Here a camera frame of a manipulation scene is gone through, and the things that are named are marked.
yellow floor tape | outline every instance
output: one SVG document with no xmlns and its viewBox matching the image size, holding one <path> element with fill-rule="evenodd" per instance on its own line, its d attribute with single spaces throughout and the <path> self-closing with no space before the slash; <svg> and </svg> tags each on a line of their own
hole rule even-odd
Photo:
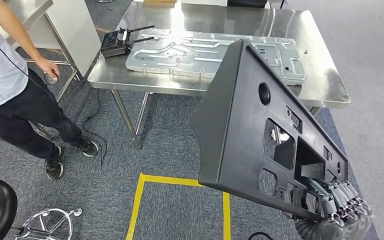
<svg viewBox="0 0 384 240">
<path fill-rule="evenodd" d="M 142 193 L 144 192 L 145 182 L 159 184 L 174 184 L 191 187 L 204 187 L 198 183 L 196 179 L 177 178 L 168 176 L 153 176 L 140 174 L 137 181 L 136 192 L 134 194 L 133 208 L 131 210 L 130 223 L 128 225 L 127 235 L 125 240 L 133 240 L 135 233 L 136 221 L 138 219 L 139 206 L 141 205 Z M 231 240 L 231 213 L 230 213 L 230 198 L 229 194 L 223 192 L 223 240 Z"/>
</svg>

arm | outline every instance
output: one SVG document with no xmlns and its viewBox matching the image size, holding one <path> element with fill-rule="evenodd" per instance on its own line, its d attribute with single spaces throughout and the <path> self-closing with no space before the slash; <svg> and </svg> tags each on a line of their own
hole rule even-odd
<svg viewBox="0 0 384 240">
<path fill-rule="evenodd" d="M 30 55 L 34 62 L 45 73 L 48 73 L 52 78 L 55 78 L 53 72 L 60 75 L 57 65 L 46 60 L 38 52 L 21 22 L 2 0 L 0 0 L 0 25 L 18 44 L 20 44 L 25 52 Z"/>
</svg>

person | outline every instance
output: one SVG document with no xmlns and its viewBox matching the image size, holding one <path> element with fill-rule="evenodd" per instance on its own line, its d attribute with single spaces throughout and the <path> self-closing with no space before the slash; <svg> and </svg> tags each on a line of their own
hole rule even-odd
<svg viewBox="0 0 384 240">
<path fill-rule="evenodd" d="M 0 25 L 51 78 L 60 76 L 54 63 L 45 59 L 33 45 L 21 22 L 0 0 Z M 29 121 L 58 130 L 62 140 L 77 147 L 87 157 L 98 153 L 95 142 L 82 137 L 82 131 L 58 106 L 37 73 L 0 35 L 0 140 L 33 156 L 45 159 L 51 180 L 64 171 L 62 148 L 39 136 Z"/>
</svg>

robotic hand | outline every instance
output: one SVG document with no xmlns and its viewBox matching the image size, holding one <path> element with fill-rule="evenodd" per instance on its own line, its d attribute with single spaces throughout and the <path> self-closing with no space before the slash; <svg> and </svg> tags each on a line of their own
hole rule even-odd
<svg viewBox="0 0 384 240">
<path fill-rule="evenodd" d="M 372 208 L 359 198 L 349 181 L 324 181 L 302 177 L 320 200 L 325 219 L 299 219 L 295 228 L 304 240 L 363 240 L 372 224 Z"/>
</svg>

white shoe sole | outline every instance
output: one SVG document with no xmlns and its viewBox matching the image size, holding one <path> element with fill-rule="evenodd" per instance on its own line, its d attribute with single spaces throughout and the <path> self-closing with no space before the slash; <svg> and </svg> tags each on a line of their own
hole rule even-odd
<svg viewBox="0 0 384 240">
<path fill-rule="evenodd" d="M 85 155 L 86 157 L 89 157 L 89 158 L 92 158 L 92 157 L 95 157 L 98 153 L 99 153 L 99 147 L 96 143 L 94 143 L 93 141 L 90 141 L 95 147 L 96 147 L 96 154 L 95 155 L 89 155 L 85 152 L 82 151 L 83 155 Z"/>
<path fill-rule="evenodd" d="M 55 145 L 55 146 L 56 146 L 56 148 L 59 151 L 58 157 L 61 157 L 61 154 L 63 153 L 61 147 L 58 146 L 58 145 Z M 59 176 L 57 178 L 55 178 L 55 179 L 52 179 L 52 178 L 49 177 L 49 175 L 47 175 L 48 179 L 50 179 L 50 180 L 57 180 L 57 179 L 61 178 L 61 176 L 63 175 L 63 172 L 64 172 L 64 165 L 60 162 L 59 166 L 61 167 L 61 171 L 59 172 Z"/>
</svg>

